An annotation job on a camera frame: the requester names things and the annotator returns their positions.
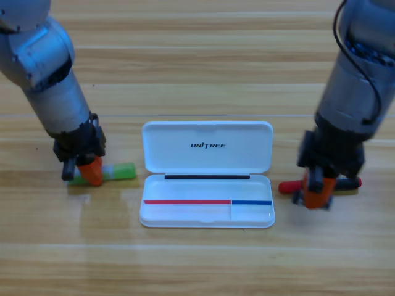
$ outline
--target white case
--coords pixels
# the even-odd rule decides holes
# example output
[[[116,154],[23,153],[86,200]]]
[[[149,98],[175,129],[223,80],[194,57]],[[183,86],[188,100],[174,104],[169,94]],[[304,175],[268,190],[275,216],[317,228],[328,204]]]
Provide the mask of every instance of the white case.
[[[273,128],[264,121],[155,121],[143,126],[148,227],[267,228]]]

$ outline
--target case lid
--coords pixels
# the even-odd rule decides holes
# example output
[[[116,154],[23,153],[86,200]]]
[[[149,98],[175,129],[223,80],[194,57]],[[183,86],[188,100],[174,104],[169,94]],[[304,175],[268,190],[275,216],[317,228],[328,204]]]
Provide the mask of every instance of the case lid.
[[[152,121],[143,126],[153,173],[249,174],[270,168],[273,128],[265,121]]]

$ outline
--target red stripe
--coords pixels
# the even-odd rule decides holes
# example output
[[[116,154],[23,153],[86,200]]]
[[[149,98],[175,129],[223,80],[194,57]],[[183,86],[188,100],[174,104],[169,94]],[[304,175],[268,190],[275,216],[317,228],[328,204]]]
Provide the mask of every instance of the red stripe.
[[[218,199],[218,200],[201,200],[201,199],[189,199],[189,200],[171,200],[171,199],[166,199],[166,200],[160,200],[160,199],[151,199],[151,200],[145,200],[145,204],[230,204],[230,200],[224,200],[224,199]]]

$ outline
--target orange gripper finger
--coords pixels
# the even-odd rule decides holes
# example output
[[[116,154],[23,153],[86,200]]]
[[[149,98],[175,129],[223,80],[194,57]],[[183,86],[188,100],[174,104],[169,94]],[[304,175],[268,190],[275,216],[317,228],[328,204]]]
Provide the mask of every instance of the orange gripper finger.
[[[322,208],[329,201],[336,186],[336,178],[324,178],[321,193],[310,192],[307,190],[307,171],[303,179],[303,199],[306,208],[313,210]]]
[[[80,165],[78,169],[81,176],[93,186],[100,186],[103,182],[102,159],[95,156],[89,165]]]

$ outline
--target wooden table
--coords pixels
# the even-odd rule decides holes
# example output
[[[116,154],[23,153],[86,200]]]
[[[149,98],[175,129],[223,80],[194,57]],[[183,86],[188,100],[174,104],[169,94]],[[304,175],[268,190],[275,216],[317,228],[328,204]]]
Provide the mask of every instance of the wooden table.
[[[310,212],[277,193],[338,48],[338,0],[53,0],[107,136],[138,178],[67,189],[52,139],[0,77],[0,294],[395,295],[395,109],[366,144],[357,195]],[[151,120],[273,125],[276,223],[266,230],[139,222],[141,127]]]

